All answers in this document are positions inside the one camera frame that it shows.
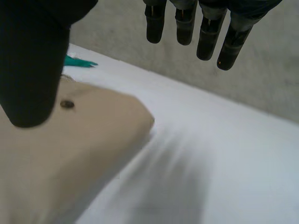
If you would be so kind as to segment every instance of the folded cloth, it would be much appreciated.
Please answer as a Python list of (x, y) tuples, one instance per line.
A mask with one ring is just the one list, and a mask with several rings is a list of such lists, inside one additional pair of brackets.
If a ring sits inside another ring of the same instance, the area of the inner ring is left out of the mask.
[(42, 126), (16, 128), (0, 108), (0, 224), (51, 224), (73, 210), (153, 123), (135, 97), (70, 80)]

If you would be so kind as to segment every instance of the small dark spot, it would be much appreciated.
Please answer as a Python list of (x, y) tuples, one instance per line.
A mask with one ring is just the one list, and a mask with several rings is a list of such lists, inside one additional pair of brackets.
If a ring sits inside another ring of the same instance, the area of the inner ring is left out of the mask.
[(71, 100), (61, 100), (60, 106), (64, 109), (71, 109), (75, 107), (75, 104)]

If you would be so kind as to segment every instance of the gray floor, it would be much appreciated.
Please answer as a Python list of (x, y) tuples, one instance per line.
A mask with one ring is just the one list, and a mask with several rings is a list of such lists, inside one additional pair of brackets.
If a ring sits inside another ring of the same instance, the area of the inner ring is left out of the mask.
[(196, 57), (202, 19), (199, 7), (189, 46), (177, 43), (175, 8), (170, 2), (161, 42), (148, 43), (144, 7), (142, 0), (99, 0), (72, 27), (71, 42), (299, 123), (297, 0), (284, 0), (254, 26), (229, 71), (216, 66), (229, 14), (212, 59), (204, 62)]

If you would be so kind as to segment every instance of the white sheet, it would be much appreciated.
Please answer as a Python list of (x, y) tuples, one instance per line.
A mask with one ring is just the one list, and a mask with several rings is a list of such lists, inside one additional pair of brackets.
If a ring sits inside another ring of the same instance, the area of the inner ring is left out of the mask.
[(77, 81), (137, 96), (153, 138), (77, 224), (298, 224), (299, 126), (71, 45)]

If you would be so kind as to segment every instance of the black robotic finger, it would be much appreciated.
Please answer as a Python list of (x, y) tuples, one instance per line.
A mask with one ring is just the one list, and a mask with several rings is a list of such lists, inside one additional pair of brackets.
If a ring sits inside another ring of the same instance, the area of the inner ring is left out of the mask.
[(182, 45), (189, 45), (192, 41), (197, 2), (186, 10), (176, 10), (177, 40)]
[(151, 43), (159, 43), (164, 28), (164, 14), (166, 0), (161, 0), (158, 5), (146, 5), (145, 16), (147, 22), (146, 38)]
[(222, 0), (199, 0), (203, 18), (196, 55), (200, 60), (211, 59), (225, 18), (227, 7)]
[(217, 60), (217, 67), (219, 69), (229, 70), (233, 67), (250, 32), (251, 29), (239, 32), (234, 30), (231, 25), (229, 26)]

